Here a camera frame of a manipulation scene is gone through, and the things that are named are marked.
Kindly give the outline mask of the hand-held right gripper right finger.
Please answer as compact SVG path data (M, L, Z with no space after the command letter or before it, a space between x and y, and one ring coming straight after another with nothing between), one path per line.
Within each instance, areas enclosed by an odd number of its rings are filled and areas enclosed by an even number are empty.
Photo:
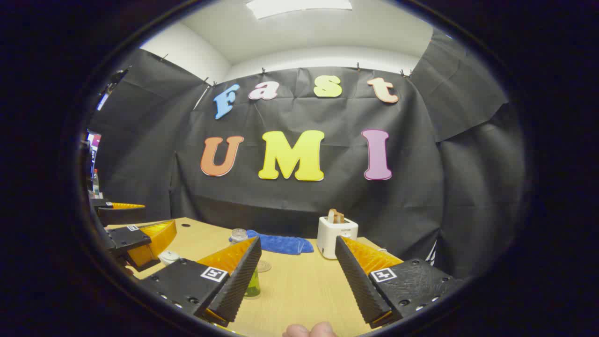
M370 328L430 307L463 283L422 259L403 261L342 235L336 237L335 254Z

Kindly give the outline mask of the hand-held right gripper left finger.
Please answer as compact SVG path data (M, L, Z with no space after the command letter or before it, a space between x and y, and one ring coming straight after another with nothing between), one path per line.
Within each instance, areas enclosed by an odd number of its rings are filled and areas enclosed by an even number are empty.
M226 327L237 316L262 251L255 236L197 262L180 258L139 285L176 311Z

